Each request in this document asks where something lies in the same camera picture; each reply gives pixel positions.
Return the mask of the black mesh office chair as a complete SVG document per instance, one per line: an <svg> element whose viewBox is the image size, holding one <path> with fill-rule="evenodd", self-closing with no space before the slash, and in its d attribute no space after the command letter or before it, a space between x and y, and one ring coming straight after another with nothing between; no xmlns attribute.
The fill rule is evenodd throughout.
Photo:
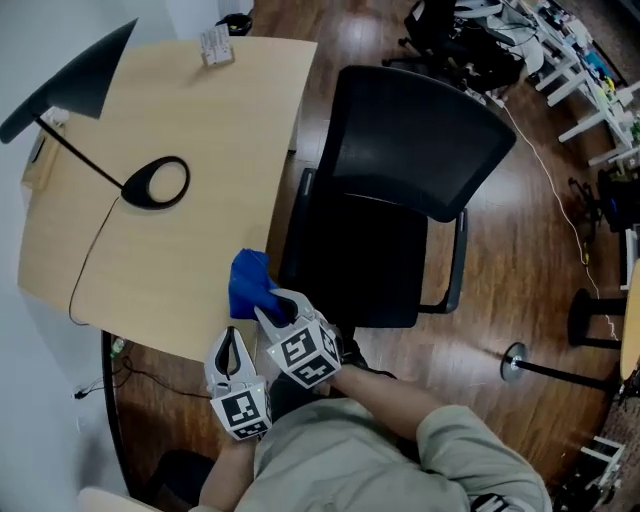
<svg viewBox="0 0 640 512"><path fill-rule="evenodd" d="M352 195L453 223L447 289L422 314L459 303L468 236L467 204L516 141L493 112L459 90L409 71L351 65L338 76L319 165L306 169L297 196Z"/></svg>

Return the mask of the round wooden table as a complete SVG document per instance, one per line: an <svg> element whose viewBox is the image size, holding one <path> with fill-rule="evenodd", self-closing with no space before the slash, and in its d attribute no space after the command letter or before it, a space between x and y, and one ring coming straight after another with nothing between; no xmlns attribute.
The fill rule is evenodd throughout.
<svg viewBox="0 0 640 512"><path fill-rule="evenodd" d="M587 336L593 316L621 316L623 330L618 341ZM593 298L579 289L571 303L567 321L571 346L589 346L620 350L620 379L632 377L640 362L640 258L635 262L628 293L623 298Z"/></svg>

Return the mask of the person's left forearm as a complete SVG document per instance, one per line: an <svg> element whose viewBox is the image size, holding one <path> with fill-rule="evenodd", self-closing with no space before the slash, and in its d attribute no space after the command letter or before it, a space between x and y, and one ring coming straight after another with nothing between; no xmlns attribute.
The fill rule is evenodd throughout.
<svg viewBox="0 0 640 512"><path fill-rule="evenodd" d="M254 480L257 437L234 440L228 437L207 476L199 497L199 506L233 512Z"/></svg>

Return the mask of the person's right forearm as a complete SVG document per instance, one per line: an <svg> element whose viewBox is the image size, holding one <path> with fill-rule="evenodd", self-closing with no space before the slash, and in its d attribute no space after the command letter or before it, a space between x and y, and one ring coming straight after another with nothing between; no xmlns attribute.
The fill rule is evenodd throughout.
<svg viewBox="0 0 640 512"><path fill-rule="evenodd" d="M397 436L416 440L421 422L443 403L413 383L345 365L330 379L332 387L366 408Z"/></svg>

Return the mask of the black office chair seat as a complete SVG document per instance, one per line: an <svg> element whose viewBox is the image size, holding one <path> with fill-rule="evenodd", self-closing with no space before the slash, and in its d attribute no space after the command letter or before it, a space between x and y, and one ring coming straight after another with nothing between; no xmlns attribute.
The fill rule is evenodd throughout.
<svg viewBox="0 0 640 512"><path fill-rule="evenodd" d="M279 271L339 327L411 328L421 303L428 220L352 195L301 193Z"/></svg>

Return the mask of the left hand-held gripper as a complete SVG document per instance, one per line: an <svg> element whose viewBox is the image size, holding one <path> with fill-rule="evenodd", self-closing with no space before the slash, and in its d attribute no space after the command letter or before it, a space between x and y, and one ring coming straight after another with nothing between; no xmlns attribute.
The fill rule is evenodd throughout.
<svg viewBox="0 0 640 512"><path fill-rule="evenodd" d="M260 436L271 428L266 381L256 378L254 362L237 328L227 327L213 343L204 370L207 383L216 384L211 405L233 439Z"/></svg>

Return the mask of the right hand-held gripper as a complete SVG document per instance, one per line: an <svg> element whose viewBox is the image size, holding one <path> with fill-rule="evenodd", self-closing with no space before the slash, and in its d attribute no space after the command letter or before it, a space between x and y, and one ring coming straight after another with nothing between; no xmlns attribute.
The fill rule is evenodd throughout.
<svg viewBox="0 0 640 512"><path fill-rule="evenodd" d="M287 376L310 389L341 368L337 335L324 316L302 293L278 288L272 294L284 300L296 319L290 323L255 306L255 316L271 342L267 354Z"/></svg>

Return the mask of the wooden tissue box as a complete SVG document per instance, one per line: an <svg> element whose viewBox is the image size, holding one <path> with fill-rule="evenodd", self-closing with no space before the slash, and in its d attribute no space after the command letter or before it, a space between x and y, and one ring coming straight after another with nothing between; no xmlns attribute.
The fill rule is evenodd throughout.
<svg viewBox="0 0 640 512"><path fill-rule="evenodd" d="M44 132L36 138L29 154L21 183L31 191L47 187L51 171L60 149L60 144Z"/></svg>

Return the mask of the black desk lamp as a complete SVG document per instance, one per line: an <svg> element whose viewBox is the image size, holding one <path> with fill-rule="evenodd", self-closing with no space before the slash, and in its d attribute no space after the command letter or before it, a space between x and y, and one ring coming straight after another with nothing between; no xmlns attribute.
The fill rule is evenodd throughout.
<svg viewBox="0 0 640 512"><path fill-rule="evenodd" d="M119 189L120 197L126 203L143 210L165 210L181 201L189 188L191 173L183 159L177 156L158 158L137 170L121 184L42 118L48 110L60 108L98 119L117 66L136 24L137 21L133 19L104 36L36 89L0 124L0 142L12 142L35 123L87 167ZM152 197L150 185L156 172L169 164L176 164L182 168L184 184L174 197L159 201Z"/></svg>

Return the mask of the white table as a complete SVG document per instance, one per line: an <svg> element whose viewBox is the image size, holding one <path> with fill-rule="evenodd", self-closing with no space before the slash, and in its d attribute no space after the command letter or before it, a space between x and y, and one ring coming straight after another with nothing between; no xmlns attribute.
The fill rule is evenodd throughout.
<svg viewBox="0 0 640 512"><path fill-rule="evenodd" d="M634 114L626 109L632 101L633 91L638 87L640 87L640 82L636 82L633 87L623 88L614 93L612 97L608 97L604 90L585 72L579 73L564 83L547 97L547 104L552 107L573 92L580 91L592 105L593 112L577 121L571 129L562 133L558 137L559 142L565 143L594 126L605 123L617 140L616 146L608 152L591 158L588 161L589 167L605 163L611 164L640 151L640 135L634 135L632 130L635 123Z"/></svg>
<svg viewBox="0 0 640 512"><path fill-rule="evenodd" d="M564 9L559 0L518 0L525 15L537 29L543 48L544 62L550 71L543 74L535 86L543 92L548 86L564 82L547 96L547 104L555 106L571 93L580 92L595 107L604 97L595 93L599 86L598 67L589 61L593 55L593 37L584 24Z"/></svg>

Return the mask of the light wooden desk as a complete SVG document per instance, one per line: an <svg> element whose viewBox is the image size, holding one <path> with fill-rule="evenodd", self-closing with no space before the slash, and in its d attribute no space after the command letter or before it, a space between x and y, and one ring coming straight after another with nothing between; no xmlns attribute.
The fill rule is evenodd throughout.
<svg viewBox="0 0 640 512"><path fill-rule="evenodd" d="M266 246L278 185L316 52L308 41L239 37L235 61L207 68L195 41L122 57L102 115L69 118L67 140L123 184L165 156L191 173L181 201L149 211L67 150L33 193L17 282L81 322L202 361L230 325L231 262ZM159 201L184 184L161 167Z"/></svg>

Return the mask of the white low rack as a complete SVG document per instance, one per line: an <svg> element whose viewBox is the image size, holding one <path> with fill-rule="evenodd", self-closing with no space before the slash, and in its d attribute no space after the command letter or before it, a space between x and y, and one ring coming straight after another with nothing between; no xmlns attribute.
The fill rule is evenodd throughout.
<svg viewBox="0 0 640 512"><path fill-rule="evenodd" d="M625 444L601 436L580 448L580 460L567 487L565 512L595 512L611 501L620 487L625 450Z"/></svg>

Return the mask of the black pole with round base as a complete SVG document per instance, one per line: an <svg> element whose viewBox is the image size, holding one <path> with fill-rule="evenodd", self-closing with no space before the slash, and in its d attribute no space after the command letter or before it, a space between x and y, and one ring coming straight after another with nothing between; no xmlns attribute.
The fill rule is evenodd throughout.
<svg viewBox="0 0 640 512"><path fill-rule="evenodd" d="M596 379L529 362L527 347L520 342L513 343L502 357L501 378L505 382L515 382L521 378L525 371L609 393L616 392L620 387L619 383L614 380Z"/></svg>

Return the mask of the person's beige shirt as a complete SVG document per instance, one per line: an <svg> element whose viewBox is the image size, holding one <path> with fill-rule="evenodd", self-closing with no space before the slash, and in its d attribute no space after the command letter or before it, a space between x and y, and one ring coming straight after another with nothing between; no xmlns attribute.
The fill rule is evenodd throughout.
<svg viewBox="0 0 640 512"><path fill-rule="evenodd" d="M315 401L259 441L234 512L552 512L541 477L470 409L430 413L416 444L411 460L357 402Z"/></svg>

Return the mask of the blue cloth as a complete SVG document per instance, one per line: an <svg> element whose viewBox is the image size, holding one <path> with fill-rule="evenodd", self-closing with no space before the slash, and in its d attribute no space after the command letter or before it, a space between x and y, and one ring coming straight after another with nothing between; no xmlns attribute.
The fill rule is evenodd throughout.
<svg viewBox="0 0 640 512"><path fill-rule="evenodd" d="M228 298L230 317L235 320L258 320L254 308L269 313L276 322L283 322L285 312L278 297L271 293L278 286L271 279L269 256L260 251L242 249L231 264Z"/></svg>

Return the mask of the black trash bin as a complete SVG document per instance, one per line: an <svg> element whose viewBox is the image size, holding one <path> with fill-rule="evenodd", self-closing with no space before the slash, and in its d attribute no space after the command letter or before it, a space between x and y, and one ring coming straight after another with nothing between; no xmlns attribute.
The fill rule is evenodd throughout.
<svg viewBox="0 0 640 512"><path fill-rule="evenodd" d="M244 13L232 13L224 16L216 23L217 26L226 25L229 35L234 37L246 36L252 26L253 21L250 15Z"/></svg>

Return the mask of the person's black shoe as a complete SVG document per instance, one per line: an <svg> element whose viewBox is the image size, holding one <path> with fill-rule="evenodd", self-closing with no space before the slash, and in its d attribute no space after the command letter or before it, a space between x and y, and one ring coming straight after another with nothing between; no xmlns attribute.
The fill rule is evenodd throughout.
<svg viewBox="0 0 640 512"><path fill-rule="evenodd" d="M344 339L341 341L341 364L351 365L373 374L395 379L395 376L388 371L371 368L366 362L359 345L354 339Z"/></svg>

